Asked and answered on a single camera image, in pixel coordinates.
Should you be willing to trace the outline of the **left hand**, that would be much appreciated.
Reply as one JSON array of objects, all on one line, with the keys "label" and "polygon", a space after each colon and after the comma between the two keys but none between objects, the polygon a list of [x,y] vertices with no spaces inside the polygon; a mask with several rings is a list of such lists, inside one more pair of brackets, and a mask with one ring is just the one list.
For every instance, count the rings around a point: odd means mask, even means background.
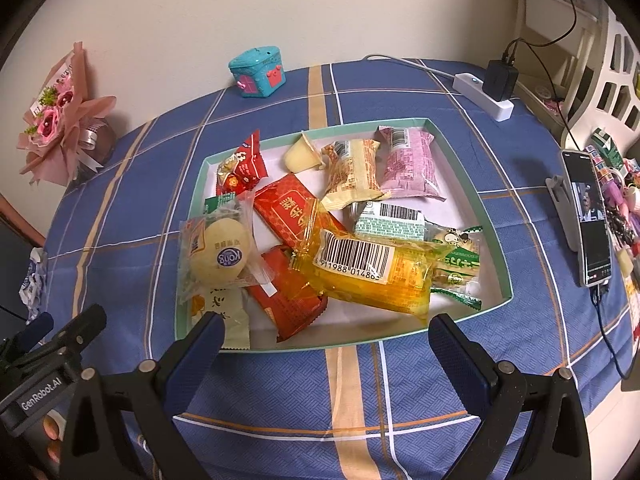
[{"label": "left hand", "polygon": [[65,427],[64,416],[57,410],[51,410],[29,431],[29,440],[42,463],[43,471],[52,479],[60,478]]}]

